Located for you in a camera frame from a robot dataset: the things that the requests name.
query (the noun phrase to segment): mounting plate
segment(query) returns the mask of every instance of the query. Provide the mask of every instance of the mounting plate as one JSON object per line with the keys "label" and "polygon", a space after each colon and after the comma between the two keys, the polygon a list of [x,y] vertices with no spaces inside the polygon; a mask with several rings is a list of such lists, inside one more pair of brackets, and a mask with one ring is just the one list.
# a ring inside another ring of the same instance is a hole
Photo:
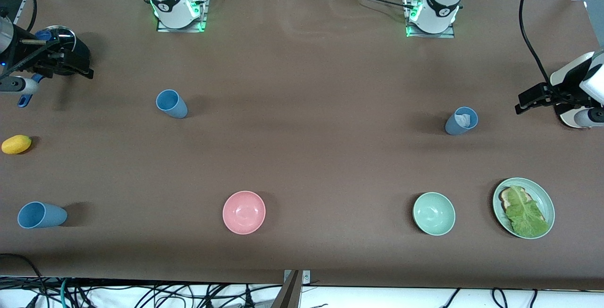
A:
{"label": "mounting plate", "polygon": [[[287,281],[287,277],[289,276],[289,273],[291,273],[292,271],[284,271],[283,274],[283,283],[285,283],[285,281]],[[310,283],[310,271],[302,271],[302,284],[309,284]]]}

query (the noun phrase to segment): brown table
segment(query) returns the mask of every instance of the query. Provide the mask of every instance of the brown table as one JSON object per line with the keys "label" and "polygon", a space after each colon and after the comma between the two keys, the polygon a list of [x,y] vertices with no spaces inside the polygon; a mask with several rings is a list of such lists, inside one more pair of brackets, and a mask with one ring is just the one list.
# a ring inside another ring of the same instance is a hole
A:
{"label": "brown table", "polygon": [[[602,288],[604,131],[515,115],[541,81],[518,1],[463,0],[455,39],[436,40],[405,37],[401,10],[368,0],[211,0],[198,34],[156,33],[142,0],[39,0],[34,29],[73,28],[95,78],[43,80],[27,108],[2,97],[2,138],[37,142],[0,157],[0,252],[48,276]],[[581,1],[527,0],[526,27],[548,72],[598,47]],[[155,108],[166,88],[186,119]],[[480,123],[447,136],[458,106]],[[552,197],[546,237],[496,221],[492,190],[513,176]],[[268,212],[247,236],[222,223],[238,190]],[[443,237],[412,221],[427,191],[455,205]],[[19,228],[31,200],[66,207],[67,226]],[[0,274],[30,272],[3,260]]]}

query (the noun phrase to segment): blue cup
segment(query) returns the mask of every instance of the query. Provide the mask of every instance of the blue cup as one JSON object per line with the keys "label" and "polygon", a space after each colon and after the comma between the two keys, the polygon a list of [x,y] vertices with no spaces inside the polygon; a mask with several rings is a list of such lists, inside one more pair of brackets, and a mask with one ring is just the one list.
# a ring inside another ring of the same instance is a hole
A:
{"label": "blue cup", "polygon": [[67,220],[67,211],[56,205],[30,202],[19,210],[17,222],[24,229],[49,228],[61,225]]}
{"label": "blue cup", "polygon": [[[470,115],[470,125],[467,127],[459,125],[455,120],[455,115]],[[467,106],[462,106],[461,108],[455,110],[451,117],[449,117],[449,120],[447,120],[447,124],[445,125],[445,131],[447,131],[448,134],[456,136],[468,130],[474,129],[477,124],[478,115],[476,112]]]}
{"label": "blue cup", "polygon": [[174,118],[184,118],[188,113],[187,104],[185,104],[185,101],[178,92],[174,90],[160,92],[155,99],[155,105],[157,105],[159,110],[166,112],[166,114]]}

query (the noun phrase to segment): lemon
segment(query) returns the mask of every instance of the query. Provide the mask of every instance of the lemon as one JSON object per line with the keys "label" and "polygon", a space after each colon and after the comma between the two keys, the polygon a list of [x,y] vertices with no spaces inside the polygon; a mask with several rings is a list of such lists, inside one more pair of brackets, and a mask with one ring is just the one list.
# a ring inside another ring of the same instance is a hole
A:
{"label": "lemon", "polygon": [[12,136],[11,138],[8,138],[8,140],[2,142],[2,152],[7,155],[16,155],[29,149],[31,144],[31,138],[24,134],[18,134],[17,136]]}

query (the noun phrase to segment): green bowl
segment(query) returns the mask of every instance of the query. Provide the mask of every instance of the green bowl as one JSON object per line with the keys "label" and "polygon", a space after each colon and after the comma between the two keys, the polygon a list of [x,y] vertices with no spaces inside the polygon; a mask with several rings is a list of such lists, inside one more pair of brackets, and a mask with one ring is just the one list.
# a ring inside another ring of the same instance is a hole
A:
{"label": "green bowl", "polygon": [[413,205],[413,220],[425,233],[445,235],[455,224],[455,208],[451,201],[438,192],[426,192]]}
{"label": "green bowl", "polygon": [[[539,235],[537,237],[524,237],[520,236],[517,233],[514,233],[512,229],[512,223],[505,215],[505,211],[503,209],[503,204],[501,203],[501,192],[506,188],[509,188],[512,185],[522,186],[522,188],[526,189],[527,193],[537,202],[537,207],[545,217],[545,221],[550,226],[545,233]],[[556,211],[554,210],[554,203],[552,203],[552,199],[541,186],[530,179],[514,177],[509,178],[500,183],[495,189],[495,193],[493,194],[493,210],[495,212],[495,217],[501,223],[505,230],[509,231],[512,235],[520,237],[521,239],[534,240],[544,237],[547,233],[552,230],[552,226],[554,225],[554,220],[556,218]]]}

